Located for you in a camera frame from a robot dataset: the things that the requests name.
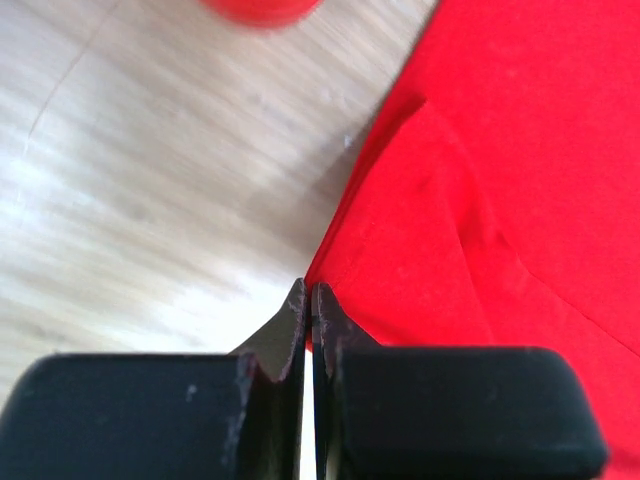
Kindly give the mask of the red t shirt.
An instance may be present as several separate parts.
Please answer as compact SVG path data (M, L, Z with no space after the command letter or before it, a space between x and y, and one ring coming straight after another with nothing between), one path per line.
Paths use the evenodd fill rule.
M639 475L639 5L443 1L306 275L376 340L536 345Z

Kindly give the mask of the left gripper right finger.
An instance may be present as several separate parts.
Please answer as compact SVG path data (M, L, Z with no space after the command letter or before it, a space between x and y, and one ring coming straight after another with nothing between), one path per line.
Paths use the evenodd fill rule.
M311 294L320 479L594 479L609 450L556 352L389 347Z

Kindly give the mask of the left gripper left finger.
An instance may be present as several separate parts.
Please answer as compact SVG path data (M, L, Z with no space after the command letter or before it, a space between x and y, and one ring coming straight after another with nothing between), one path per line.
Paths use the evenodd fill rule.
M55 354L1 413L5 479L295 479L308 294L227 354Z

